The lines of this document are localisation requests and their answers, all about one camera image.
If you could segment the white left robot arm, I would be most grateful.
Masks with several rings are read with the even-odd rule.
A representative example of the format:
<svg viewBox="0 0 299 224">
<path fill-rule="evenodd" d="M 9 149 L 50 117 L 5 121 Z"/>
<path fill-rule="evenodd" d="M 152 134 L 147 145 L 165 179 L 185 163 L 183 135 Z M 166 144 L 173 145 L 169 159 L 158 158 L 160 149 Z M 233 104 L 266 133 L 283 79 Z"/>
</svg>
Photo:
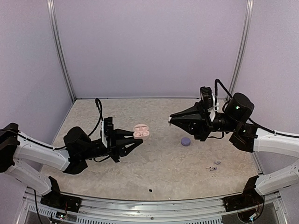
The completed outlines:
<svg viewBox="0 0 299 224">
<path fill-rule="evenodd" d="M 76 126 L 65 135 L 65 146 L 54 147 L 27 136 L 16 123 L 10 123 L 0 131 L 0 171 L 46 196 L 53 206 L 62 207 L 65 196 L 60 193 L 56 180 L 40 174 L 26 161 L 77 175 L 87 168 L 88 160 L 103 157 L 119 162 L 121 157 L 127 156 L 143 143 L 142 139 L 133 137 L 132 131 L 113 129 L 113 125 L 103 128 L 100 133 L 100 139 L 91 140 Z"/>
</svg>

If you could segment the pink earbud charging case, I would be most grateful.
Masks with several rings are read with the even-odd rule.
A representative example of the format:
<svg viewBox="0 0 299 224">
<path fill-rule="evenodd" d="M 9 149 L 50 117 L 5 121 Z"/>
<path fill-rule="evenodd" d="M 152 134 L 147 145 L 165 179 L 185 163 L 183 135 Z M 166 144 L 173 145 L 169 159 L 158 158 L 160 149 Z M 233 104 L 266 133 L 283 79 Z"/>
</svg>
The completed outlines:
<svg viewBox="0 0 299 224">
<path fill-rule="evenodd" d="M 150 136 L 149 126 L 146 124 L 137 124 L 133 128 L 134 139 L 147 140 Z"/>
</svg>

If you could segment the right silver frame post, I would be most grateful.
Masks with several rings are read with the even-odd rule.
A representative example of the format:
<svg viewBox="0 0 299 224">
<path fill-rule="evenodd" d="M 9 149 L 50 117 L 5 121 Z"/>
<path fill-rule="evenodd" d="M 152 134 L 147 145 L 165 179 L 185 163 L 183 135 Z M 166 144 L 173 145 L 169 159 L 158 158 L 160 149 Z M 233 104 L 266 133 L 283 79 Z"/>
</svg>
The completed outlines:
<svg viewBox="0 0 299 224">
<path fill-rule="evenodd" d="M 242 28 L 242 34 L 241 34 L 241 40 L 239 44 L 239 49 L 238 49 L 238 54 L 233 70 L 233 76 L 229 85 L 229 93 L 232 95 L 235 91 L 238 77 L 240 75 L 240 70 L 243 62 L 243 57 L 245 54 L 246 50 L 246 44 L 248 40 L 248 35 L 249 35 L 249 30 L 250 30 L 250 24 L 251 24 L 251 19 L 252 19 L 252 14 L 253 14 L 253 6 L 254 6 L 254 1 L 253 0 L 247 0 L 246 1 L 246 10 L 245 10 L 245 16 L 244 16 L 244 23 L 243 23 L 243 28 Z"/>
</svg>

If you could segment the purple round charging case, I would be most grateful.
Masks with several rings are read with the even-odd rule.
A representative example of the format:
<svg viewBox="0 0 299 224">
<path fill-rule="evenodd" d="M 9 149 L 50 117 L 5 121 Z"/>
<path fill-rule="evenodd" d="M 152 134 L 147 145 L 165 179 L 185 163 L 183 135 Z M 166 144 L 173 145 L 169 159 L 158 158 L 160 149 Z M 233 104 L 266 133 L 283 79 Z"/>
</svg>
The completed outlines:
<svg viewBox="0 0 299 224">
<path fill-rule="evenodd" d="M 187 137 L 183 137 L 181 139 L 181 144 L 183 146 L 189 146 L 191 144 L 191 139 L 190 138 L 187 138 Z"/>
</svg>

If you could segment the silver front aluminium rail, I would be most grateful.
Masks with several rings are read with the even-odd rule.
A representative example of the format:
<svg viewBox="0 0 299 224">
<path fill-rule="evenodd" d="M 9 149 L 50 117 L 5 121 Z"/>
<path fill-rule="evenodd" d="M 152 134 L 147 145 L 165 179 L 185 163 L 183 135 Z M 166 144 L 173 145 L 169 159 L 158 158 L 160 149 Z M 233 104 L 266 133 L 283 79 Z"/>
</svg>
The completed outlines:
<svg viewBox="0 0 299 224">
<path fill-rule="evenodd" d="M 79 195 L 77 212 L 39 203 L 40 196 L 26 189 L 16 224 L 285 224 L 279 193 L 264 203 L 227 210 L 222 196 L 167 201 L 130 201 Z"/>
</svg>

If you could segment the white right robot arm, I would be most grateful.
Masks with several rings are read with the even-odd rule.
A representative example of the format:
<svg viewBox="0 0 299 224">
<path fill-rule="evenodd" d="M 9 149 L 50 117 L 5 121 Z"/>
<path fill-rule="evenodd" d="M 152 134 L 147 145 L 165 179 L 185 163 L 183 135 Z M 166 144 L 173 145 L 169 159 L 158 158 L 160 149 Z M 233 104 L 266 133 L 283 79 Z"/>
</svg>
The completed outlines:
<svg viewBox="0 0 299 224">
<path fill-rule="evenodd" d="M 247 123 L 254 104 L 242 93 L 236 93 L 223 112 L 217 112 L 205 102 L 206 96 L 194 106 L 170 115 L 169 124 L 175 125 L 195 139 L 205 141 L 212 132 L 231 133 L 229 141 L 245 152 L 268 152 L 298 158 L 299 137 L 295 134 L 266 130 L 254 122 Z M 250 178 L 239 196 L 239 203 L 249 207 L 257 194 L 266 195 L 299 182 L 299 163 L 267 175 Z"/>
</svg>

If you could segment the left silver frame post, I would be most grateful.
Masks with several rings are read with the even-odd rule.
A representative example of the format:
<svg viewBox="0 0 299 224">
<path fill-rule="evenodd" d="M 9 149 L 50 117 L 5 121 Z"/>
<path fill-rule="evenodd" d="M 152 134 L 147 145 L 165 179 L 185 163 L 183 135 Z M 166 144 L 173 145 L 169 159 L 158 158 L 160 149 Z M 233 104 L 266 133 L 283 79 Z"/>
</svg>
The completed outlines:
<svg viewBox="0 0 299 224">
<path fill-rule="evenodd" d="M 70 78 L 70 75 L 69 75 L 69 72 L 67 69 L 66 60 L 65 60 L 65 56 L 64 56 L 64 52 L 63 52 L 63 47 L 62 47 L 61 40 L 60 40 L 54 0 L 47 0 L 47 8 L 48 8 L 48 14 L 49 14 L 49 19 L 50 19 L 50 26 L 51 26 L 51 30 L 52 30 L 52 34 L 53 34 L 54 45 L 56 48 L 57 57 L 58 57 L 61 71 L 62 71 L 63 79 L 65 82 L 69 97 L 71 99 L 71 102 L 75 103 L 77 98 L 76 98 L 74 88 L 71 83 L 71 78 Z"/>
</svg>

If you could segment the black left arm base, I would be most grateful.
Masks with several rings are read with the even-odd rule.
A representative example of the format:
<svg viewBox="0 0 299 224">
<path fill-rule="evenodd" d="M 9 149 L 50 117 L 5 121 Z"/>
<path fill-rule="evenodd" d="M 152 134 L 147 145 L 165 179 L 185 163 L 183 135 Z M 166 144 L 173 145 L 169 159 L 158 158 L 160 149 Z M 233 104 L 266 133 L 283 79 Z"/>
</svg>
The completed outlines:
<svg viewBox="0 0 299 224">
<path fill-rule="evenodd" d="M 49 176 L 51 191 L 41 198 L 41 204 L 52 208 L 78 213 L 82 199 L 76 196 L 64 195 L 61 193 L 58 182 Z"/>
</svg>

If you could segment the silver frame post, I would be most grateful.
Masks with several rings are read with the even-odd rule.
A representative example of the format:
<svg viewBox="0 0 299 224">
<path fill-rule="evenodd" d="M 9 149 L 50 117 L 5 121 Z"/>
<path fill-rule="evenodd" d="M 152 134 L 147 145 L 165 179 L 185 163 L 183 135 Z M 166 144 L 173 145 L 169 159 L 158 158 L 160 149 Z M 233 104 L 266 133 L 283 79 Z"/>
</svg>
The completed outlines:
<svg viewBox="0 0 299 224">
<path fill-rule="evenodd" d="M 63 52 L 63 47 L 62 47 L 61 40 L 60 40 L 54 0 L 47 0 L 47 8 L 48 8 L 48 14 L 49 14 L 49 19 L 50 19 L 50 26 L 51 26 L 51 30 L 52 30 L 52 34 L 53 34 L 54 45 L 56 48 L 57 57 L 58 57 L 61 71 L 62 71 L 63 79 L 65 82 L 69 97 L 71 99 L 71 102 L 75 103 L 77 98 L 76 98 L 74 88 L 71 83 L 71 78 L 70 78 L 70 75 L 69 75 L 69 72 L 67 69 L 66 60 L 65 60 L 65 56 L 64 56 L 64 52 Z"/>
<path fill-rule="evenodd" d="M 250 30 L 250 24 L 251 24 L 251 19 L 252 19 L 252 14 L 253 14 L 253 6 L 254 6 L 254 1 L 253 0 L 247 0 L 246 1 L 246 10 L 245 10 L 245 16 L 244 16 L 244 23 L 243 23 L 243 28 L 242 28 L 242 34 L 241 34 L 241 40 L 239 44 L 239 49 L 238 49 L 238 54 L 233 70 L 233 76 L 229 85 L 229 93 L 232 95 L 235 91 L 238 77 L 240 75 L 240 70 L 243 62 L 243 57 L 245 54 L 246 50 L 246 44 L 248 40 L 248 35 L 249 35 L 249 30 Z"/>
</svg>

